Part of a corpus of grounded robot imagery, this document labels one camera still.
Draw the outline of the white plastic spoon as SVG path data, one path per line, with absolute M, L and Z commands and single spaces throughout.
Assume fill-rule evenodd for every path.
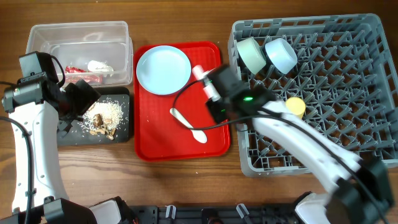
M 170 114 L 182 123 L 186 128 L 192 132 L 193 138 L 199 143 L 207 143 L 207 136 L 202 130 L 194 130 L 193 126 L 184 118 L 184 116 L 175 108 L 170 109 Z

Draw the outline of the food scraps and rice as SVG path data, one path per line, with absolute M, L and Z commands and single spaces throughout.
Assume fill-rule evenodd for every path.
M 78 124 L 84 133 L 115 141 L 118 131 L 127 130 L 123 126 L 128 122 L 128 113 L 123 109 L 127 109 L 127 103 L 107 97 L 94 103 Z

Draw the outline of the clear plastic bin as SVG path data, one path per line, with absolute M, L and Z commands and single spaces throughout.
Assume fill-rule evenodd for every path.
M 45 52 L 55 56 L 57 75 L 65 75 L 66 66 L 86 70 L 88 75 L 103 77 L 102 84 L 121 86 L 132 82 L 133 46 L 128 24 L 124 21 L 74 22 L 40 24 L 30 30 L 26 52 Z M 113 76 L 102 76 L 88 70 L 96 60 L 113 67 Z

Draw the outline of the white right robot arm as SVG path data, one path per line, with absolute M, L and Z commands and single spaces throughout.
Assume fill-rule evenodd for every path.
M 192 68 L 208 95 L 207 106 L 217 128 L 251 125 L 298 159 L 326 193 L 310 193 L 298 201 L 295 213 L 303 223 L 387 223 L 394 206 L 388 171 L 378 159 L 363 160 L 343 149 L 294 115 L 264 86 L 249 88 L 230 67 L 204 71 Z

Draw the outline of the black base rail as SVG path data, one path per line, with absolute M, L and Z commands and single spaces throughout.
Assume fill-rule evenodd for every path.
M 261 206 L 226 206 L 226 207 L 157 207 L 131 206 L 139 223 L 152 224 L 201 224 L 217 221 L 218 223 L 253 223 L 299 224 L 294 208 L 290 204 L 269 204 Z

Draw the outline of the red plastic tray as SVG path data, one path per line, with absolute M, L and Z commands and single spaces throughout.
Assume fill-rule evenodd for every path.
M 201 83 L 195 83 L 181 96 L 155 95 L 139 83 L 139 66 L 142 56 L 151 45 L 139 48 L 134 54 L 134 134 L 136 154 L 143 160 L 168 161 L 198 157 L 220 156 L 230 147 L 231 135 L 228 126 L 214 128 L 215 122 L 206 107 L 208 97 Z M 193 133 L 170 113 L 177 110 L 195 128 L 204 127 L 207 141 L 198 142 Z

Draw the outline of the light blue bowl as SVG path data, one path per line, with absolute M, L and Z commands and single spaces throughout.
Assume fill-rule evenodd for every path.
M 280 73 L 288 74 L 297 62 L 297 54 L 292 46 L 282 38 L 272 40 L 265 45 L 266 55 Z

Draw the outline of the white crumpled tissue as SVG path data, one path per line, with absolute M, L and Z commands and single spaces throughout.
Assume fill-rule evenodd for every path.
M 94 73 L 101 73 L 102 76 L 107 77 L 107 76 L 113 76 L 114 75 L 114 69 L 113 67 L 109 66 L 105 62 L 99 62 L 96 60 L 91 60 L 88 62 L 88 70 L 90 72 Z

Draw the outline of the red strawberry cake wrapper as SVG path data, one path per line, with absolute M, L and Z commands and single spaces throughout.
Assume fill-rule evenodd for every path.
M 79 80 L 84 80 L 90 85 L 99 85 L 103 82 L 103 77 L 99 75 L 88 75 L 86 70 L 70 66 L 66 66 L 65 76 L 65 81 L 67 83 L 76 83 Z

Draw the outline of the light blue plate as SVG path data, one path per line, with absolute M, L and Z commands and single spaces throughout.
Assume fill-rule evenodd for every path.
M 171 95 L 178 92 L 188 83 L 191 71 L 187 55 L 169 45 L 149 49 L 136 65 L 139 84 L 155 95 Z

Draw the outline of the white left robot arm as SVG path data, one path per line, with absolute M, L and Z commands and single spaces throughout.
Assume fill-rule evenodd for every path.
M 16 190 L 12 215 L 1 223 L 139 223 L 120 197 L 85 207 L 69 201 L 60 174 L 57 136 L 95 103 L 100 94 L 84 80 L 65 84 L 44 52 L 19 58 L 23 77 L 8 83 L 1 100 L 16 148 Z

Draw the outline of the mint green bowl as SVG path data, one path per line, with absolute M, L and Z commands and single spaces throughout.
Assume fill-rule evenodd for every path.
M 236 46 L 240 59 L 251 73 L 257 74 L 266 66 L 266 57 L 253 37 L 239 41 Z

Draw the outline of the black plastic tray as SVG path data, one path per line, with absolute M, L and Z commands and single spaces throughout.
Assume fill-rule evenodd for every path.
M 126 142 L 130 137 L 130 92 L 125 87 L 105 87 L 105 88 L 97 88 L 96 89 L 101 97 L 99 100 L 105 100 L 107 97 L 112 100 L 119 100 L 127 103 L 127 109 L 123 109 L 123 111 L 128 113 L 128 122 L 123 126 L 123 128 L 127 128 L 126 131 L 118 131 L 118 137 L 115 141 L 111 141 L 106 139 L 105 137 L 96 137 L 92 136 L 88 133 L 84 133 L 78 124 L 79 121 L 72 122 L 72 127 L 69 132 L 64 136 L 59 136 L 57 138 L 57 143 L 60 146 L 81 146 L 81 145 L 89 145 L 89 144 L 114 144 L 119 142 Z

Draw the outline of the yellow plastic cup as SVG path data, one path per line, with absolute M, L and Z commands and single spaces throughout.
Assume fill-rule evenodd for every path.
M 303 99 L 299 97 L 291 97 L 285 102 L 285 105 L 291 113 L 300 119 L 303 118 L 304 112 L 306 110 L 306 104 Z

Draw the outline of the grey dishwasher rack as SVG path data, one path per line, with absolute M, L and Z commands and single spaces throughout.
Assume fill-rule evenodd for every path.
M 249 37 L 260 46 L 286 40 L 296 66 L 287 74 L 274 67 L 251 73 L 236 46 Z M 248 87 L 264 86 L 280 100 L 303 99 L 304 121 L 329 140 L 363 159 L 397 166 L 397 71 L 377 15 L 236 21 L 228 55 Z

